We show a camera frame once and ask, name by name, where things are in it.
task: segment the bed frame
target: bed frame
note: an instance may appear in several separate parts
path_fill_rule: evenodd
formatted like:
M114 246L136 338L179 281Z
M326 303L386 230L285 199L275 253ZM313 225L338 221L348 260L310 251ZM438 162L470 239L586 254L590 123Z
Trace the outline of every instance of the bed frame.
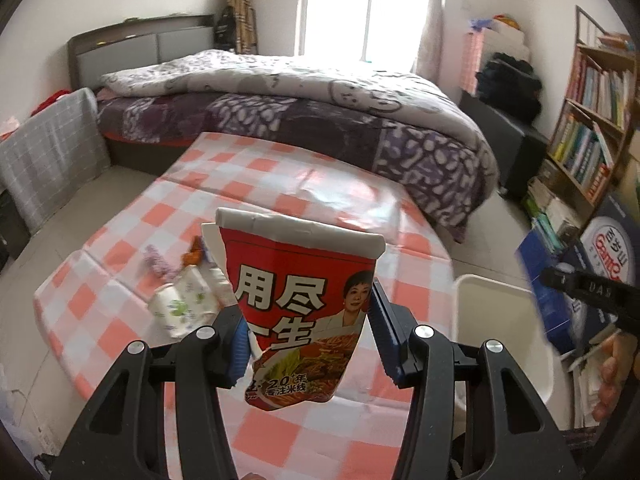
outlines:
M213 48L214 24L213 14L129 18L75 36L67 43L72 89L97 90L102 74L157 64ZM105 140L113 164L156 176L163 174L187 149Z

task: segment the headboard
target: headboard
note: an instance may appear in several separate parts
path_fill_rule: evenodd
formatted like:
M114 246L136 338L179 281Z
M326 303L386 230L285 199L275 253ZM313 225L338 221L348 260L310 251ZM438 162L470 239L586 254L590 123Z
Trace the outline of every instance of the headboard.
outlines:
M176 14L116 25L75 36L67 43L73 90L100 87L100 76L139 68L214 47L213 14Z

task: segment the black backpack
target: black backpack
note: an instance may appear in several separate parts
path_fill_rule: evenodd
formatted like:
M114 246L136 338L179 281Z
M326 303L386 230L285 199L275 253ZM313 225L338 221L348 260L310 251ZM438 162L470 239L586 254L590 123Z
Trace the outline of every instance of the black backpack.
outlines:
M526 61L496 53L476 74L478 98L531 124L542 111L538 100L542 82Z
M234 8L225 7L213 35L216 49L236 51L236 19Z

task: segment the person's hand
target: person's hand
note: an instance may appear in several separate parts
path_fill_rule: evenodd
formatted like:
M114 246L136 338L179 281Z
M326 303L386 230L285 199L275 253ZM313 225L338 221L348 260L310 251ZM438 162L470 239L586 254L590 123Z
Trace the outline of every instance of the person's hand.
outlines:
M628 377L638 340L629 334L614 335L602 345L602 351L609 355L600 367L602 386L598 392L600 402L593 409L593 418L600 422L607 418L616 407L622 383ZM640 380L640 354L633 362L634 374Z

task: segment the wall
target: wall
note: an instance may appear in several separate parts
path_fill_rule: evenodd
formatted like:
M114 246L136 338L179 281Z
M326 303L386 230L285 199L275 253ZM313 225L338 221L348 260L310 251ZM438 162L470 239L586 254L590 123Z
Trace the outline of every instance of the wall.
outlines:
M255 0L264 54L294 52L298 0ZM66 42L125 18L219 13L224 0L23 0L0 36L0 123L69 85Z
M453 100L459 100L462 37L468 30L468 20L502 12L511 14L526 34L531 63L544 85L540 99L543 111L535 126L551 136L571 70L576 5L607 30L625 30L607 0L446 0L439 86Z

